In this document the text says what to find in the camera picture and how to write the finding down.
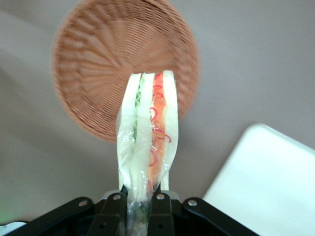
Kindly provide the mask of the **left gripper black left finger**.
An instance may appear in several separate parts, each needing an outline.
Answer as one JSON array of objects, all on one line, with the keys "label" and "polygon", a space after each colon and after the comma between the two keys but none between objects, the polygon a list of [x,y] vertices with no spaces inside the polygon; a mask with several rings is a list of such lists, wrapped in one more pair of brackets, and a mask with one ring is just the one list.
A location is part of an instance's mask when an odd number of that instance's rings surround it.
[{"label": "left gripper black left finger", "polygon": [[127,191],[114,191],[95,204],[79,197],[30,221],[25,236],[120,236],[125,233]]}]

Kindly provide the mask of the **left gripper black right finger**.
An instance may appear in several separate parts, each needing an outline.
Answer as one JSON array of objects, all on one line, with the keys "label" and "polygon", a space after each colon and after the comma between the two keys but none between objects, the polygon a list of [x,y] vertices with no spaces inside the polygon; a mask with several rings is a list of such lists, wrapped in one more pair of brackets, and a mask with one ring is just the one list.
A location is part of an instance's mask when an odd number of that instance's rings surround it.
[{"label": "left gripper black right finger", "polygon": [[198,197],[183,202],[173,191],[157,192],[149,210],[151,236],[255,236],[257,233]]}]

